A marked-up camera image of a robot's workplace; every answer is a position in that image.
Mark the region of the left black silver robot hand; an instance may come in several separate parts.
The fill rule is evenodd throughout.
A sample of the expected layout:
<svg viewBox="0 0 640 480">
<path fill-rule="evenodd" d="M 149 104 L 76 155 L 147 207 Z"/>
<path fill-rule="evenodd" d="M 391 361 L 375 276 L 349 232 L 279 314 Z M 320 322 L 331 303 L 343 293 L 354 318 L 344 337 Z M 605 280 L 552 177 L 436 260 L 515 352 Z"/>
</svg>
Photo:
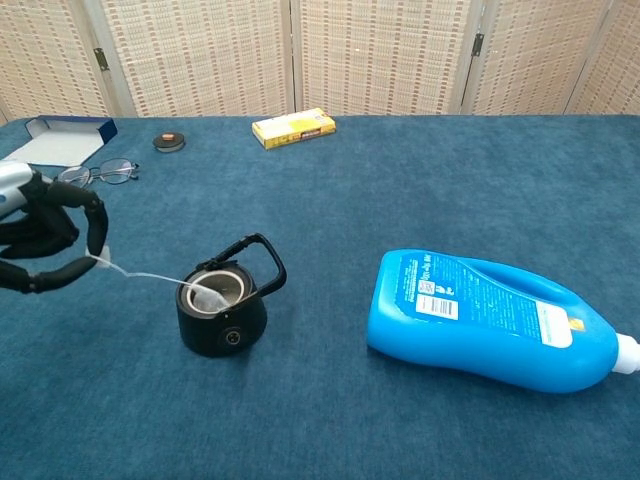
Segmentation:
<svg viewBox="0 0 640 480">
<path fill-rule="evenodd" d="M 86 253 L 59 269 L 31 273 L 11 260 L 55 255 L 72 246 L 79 230 L 66 213 L 81 208 L 88 223 Z M 61 289 L 104 261 L 109 218 L 103 201 L 86 188 L 52 180 L 27 163 L 1 163 L 1 287 L 23 294 Z"/>
</svg>

